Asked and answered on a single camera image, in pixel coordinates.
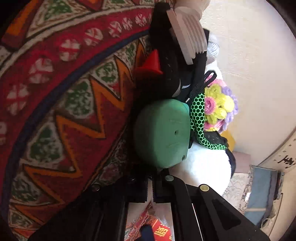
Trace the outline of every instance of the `black metal clamp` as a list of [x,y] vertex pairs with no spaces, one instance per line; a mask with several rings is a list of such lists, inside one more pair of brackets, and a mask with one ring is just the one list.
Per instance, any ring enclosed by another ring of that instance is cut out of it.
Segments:
[[168,169],[137,170],[110,186],[97,184],[36,231],[29,241],[123,241],[129,202],[171,203],[176,241],[267,241],[269,238],[208,185],[185,184]]

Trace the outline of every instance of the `red cone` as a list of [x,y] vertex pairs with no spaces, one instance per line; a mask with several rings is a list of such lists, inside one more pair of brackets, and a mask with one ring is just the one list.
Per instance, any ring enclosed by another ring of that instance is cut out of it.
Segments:
[[153,77],[161,75],[163,72],[160,69],[159,56],[157,49],[154,49],[147,57],[143,66],[135,69],[135,74],[138,77]]

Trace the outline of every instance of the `white floral motif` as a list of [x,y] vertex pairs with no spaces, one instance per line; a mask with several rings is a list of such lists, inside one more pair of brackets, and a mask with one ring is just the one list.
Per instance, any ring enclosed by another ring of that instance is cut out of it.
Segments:
[[115,38],[115,37],[118,37],[120,36],[121,32],[122,32],[122,27],[120,25],[119,22],[117,21],[113,21],[110,23],[110,26],[108,27],[109,29],[109,34]]
[[49,74],[53,72],[52,61],[48,58],[39,58],[29,70],[29,81],[34,84],[45,83],[50,80]]
[[133,23],[129,18],[123,18],[122,26],[125,30],[131,30],[133,27]]
[[0,146],[6,142],[7,125],[5,122],[0,122]]
[[136,17],[135,17],[135,21],[136,24],[140,25],[141,27],[145,26],[147,21],[146,21],[146,17],[143,16],[143,14],[139,13]]
[[59,57],[63,61],[75,60],[80,50],[80,44],[75,39],[66,39],[60,46]]
[[27,86],[23,84],[13,85],[11,91],[8,93],[6,99],[8,102],[7,110],[12,114],[16,115],[22,110],[28,98],[29,92]]
[[88,46],[95,46],[103,39],[103,34],[98,28],[88,29],[85,35],[84,41]]

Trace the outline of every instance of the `gold chinese character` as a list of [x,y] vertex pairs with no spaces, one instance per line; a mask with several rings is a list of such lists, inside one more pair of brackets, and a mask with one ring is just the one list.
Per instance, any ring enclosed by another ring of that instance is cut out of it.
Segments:
[[168,229],[165,228],[161,228],[160,226],[158,227],[158,229],[154,232],[154,234],[160,236],[160,237],[164,237],[165,234],[167,233]]

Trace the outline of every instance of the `orange zigzag pattern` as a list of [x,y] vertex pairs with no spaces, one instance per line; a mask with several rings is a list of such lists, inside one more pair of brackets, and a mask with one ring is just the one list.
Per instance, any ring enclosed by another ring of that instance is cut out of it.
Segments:
[[[141,41],[138,41],[138,47],[136,51],[136,60],[135,60],[135,67],[139,66],[141,64],[141,60],[143,57],[146,57],[144,47],[141,43]],[[132,82],[132,77],[130,74],[129,69],[127,66],[120,60],[118,57],[114,56],[115,62],[117,64],[118,73],[119,73],[119,82],[120,82],[120,96],[121,99],[117,99],[110,91],[106,89],[103,85],[99,84],[96,80],[93,78],[90,79],[91,85],[93,88],[94,98],[96,102],[96,108],[97,108],[97,118],[100,126],[100,132],[97,132],[95,130],[92,130],[90,128],[87,128],[83,125],[77,124],[61,115],[56,115],[56,124],[57,124],[57,130],[59,133],[59,136],[61,138],[61,141],[67,151],[67,153],[70,156],[70,160],[75,168],[74,172],[61,172],[56,170],[50,170],[50,169],[44,169],[44,168],[37,168],[32,167],[29,165],[24,165],[24,171],[30,176],[30,178],[33,180],[33,182],[39,186],[44,192],[46,192],[48,195],[50,195],[52,198],[56,200],[55,203],[46,205],[46,208],[57,208],[60,205],[65,204],[65,202],[60,198],[60,196],[55,193],[53,190],[51,190],[49,187],[47,187],[45,184],[43,184],[38,179],[38,175],[45,175],[45,176],[52,176],[52,177],[69,177],[69,178],[77,178],[81,177],[82,173],[78,167],[77,160],[75,158],[75,154],[73,150],[71,149],[71,146],[69,144],[69,141],[67,139],[67,135],[64,132],[64,126],[70,126],[72,128],[75,128],[89,137],[92,138],[105,138],[105,132],[104,132],[104,120],[101,112],[101,95],[104,95],[107,100],[109,100],[114,106],[119,108],[120,110],[124,110],[125,107],[125,93],[123,88],[123,80],[125,79],[125,75],[128,77],[128,80]],[[91,179],[88,181],[89,185],[92,181],[92,179],[97,175],[98,170],[95,172],[95,174],[91,177]],[[38,219],[34,215],[31,214],[31,210],[33,211],[42,211],[45,209],[45,206],[25,206],[20,204],[14,205],[17,210],[19,210],[21,213],[29,217],[30,219],[34,220],[36,223],[43,225],[44,221]]]

